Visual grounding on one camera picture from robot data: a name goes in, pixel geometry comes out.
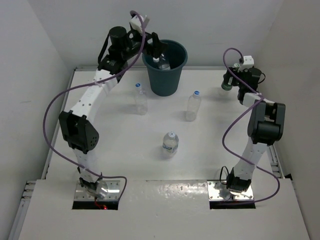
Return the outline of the red cap labelled bottle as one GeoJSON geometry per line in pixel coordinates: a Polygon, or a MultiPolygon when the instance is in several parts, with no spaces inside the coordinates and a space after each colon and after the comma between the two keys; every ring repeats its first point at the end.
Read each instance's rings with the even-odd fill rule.
{"type": "Polygon", "coordinates": [[[171,69],[169,59],[163,53],[158,58],[153,57],[152,60],[160,70],[168,71],[171,69]]]}

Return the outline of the green label white cap bottle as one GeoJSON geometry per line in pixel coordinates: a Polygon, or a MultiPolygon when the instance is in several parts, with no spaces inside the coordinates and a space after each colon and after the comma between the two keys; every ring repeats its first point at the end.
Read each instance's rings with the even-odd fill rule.
{"type": "MultiPolygon", "coordinates": [[[[232,67],[229,67],[229,69],[236,74],[238,72],[238,69],[240,68],[239,63],[235,63],[232,67]]],[[[221,83],[221,88],[224,91],[230,91],[233,87],[237,87],[238,81],[233,77],[233,75],[227,70],[226,73],[223,75],[223,81],[221,83]]]]}

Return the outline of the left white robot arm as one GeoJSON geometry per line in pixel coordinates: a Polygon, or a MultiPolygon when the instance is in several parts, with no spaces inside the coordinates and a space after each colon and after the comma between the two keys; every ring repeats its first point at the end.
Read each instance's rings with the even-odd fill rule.
{"type": "Polygon", "coordinates": [[[99,107],[120,82],[128,60],[138,55],[140,50],[158,58],[167,48],[168,44],[161,41],[155,32],[146,33],[143,37],[138,30],[113,27],[98,55],[93,85],[69,111],[62,111],[59,115],[62,137],[77,159],[80,185],[96,199],[104,199],[109,192],[102,174],[98,173],[98,158],[94,151],[99,133],[93,123],[99,107]]]}

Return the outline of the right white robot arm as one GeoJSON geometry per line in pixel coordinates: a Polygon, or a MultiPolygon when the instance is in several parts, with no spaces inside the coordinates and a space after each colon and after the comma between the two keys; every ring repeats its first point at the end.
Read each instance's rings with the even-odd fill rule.
{"type": "Polygon", "coordinates": [[[226,188],[232,193],[248,190],[262,155],[282,138],[284,132],[286,105],[270,101],[257,91],[261,76],[265,74],[258,68],[241,68],[239,63],[229,67],[223,75],[222,89],[229,91],[238,87],[237,99],[250,110],[247,145],[226,177],[226,188]]]}

